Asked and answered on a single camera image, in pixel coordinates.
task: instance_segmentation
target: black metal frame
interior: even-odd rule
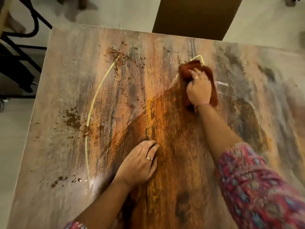
[[[19,0],[25,7],[29,9],[31,12],[31,16],[34,20],[34,29],[32,32],[24,34],[24,33],[14,33],[14,32],[3,32],[1,39],[6,42],[8,45],[10,45],[19,55],[16,56],[7,56],[11,57],[12,59],[18,59],[21,61],[27,61],[29,64],[31,64],[38,72],[41,73],[41,67],[35,63],[21,48],[30,48],[30,49],[38,49],[38,50],[46,50],[46,47],[40,47],[40,46],[29,46],[29,45],[20,45],[20,44],[15,44],[8,36],[11,37],[20,37],[20,38],[31,38],[34,37],[38,31],[39,31],[39,22],[42,21],[47,27],[52,29],[52,25],[44,19],[34,8],[32,5],[31,0]],[[19,98],[29,98],[29,96],[16,96]]]

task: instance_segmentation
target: brown wooden panel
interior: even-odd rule
[[[63,227],[144,139],[161,144],[158,169],[130,194],[126,227],[236,228],[200,121],[180,98],[178,66],[197,55],[214,71],[223,118],[304,196],[303,54],[60,26],[48,45],[8,228]]]
[[[153,33],[222,40],[242,0],[161,0]]]

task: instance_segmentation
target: hand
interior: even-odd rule
[[[129,191],[146,182],[157,169],[158,161],[158,158],[152,162],[146,157],[153,159],[158,148],[159,145],[154,140],[141,142],[127,155],[114,180],[123,181]]]
[[[189,72],[193,77],[193,81],[189,82],[186,89],[189,100],[194,106],[209,103],[211,99],[212,86],[208,77],[204,72],[199,71],[197,68],[195,68],[195,71],[189,70]]]

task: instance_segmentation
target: woman's left hand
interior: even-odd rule
[[[131,191],[150,179],[157,169],[158,158],[154,161],[152,159],[159,146],[154,140],[146,140],[137,145],[119,167],[114,181],[123,181]]]

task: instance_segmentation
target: pink patterned sleeve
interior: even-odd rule
[[[239,228],[305,228],[305,202],[249,144],[225,151],[216,173]]]
[[[70,222],[64,229],[87,229],[87,227],[79,222]]]

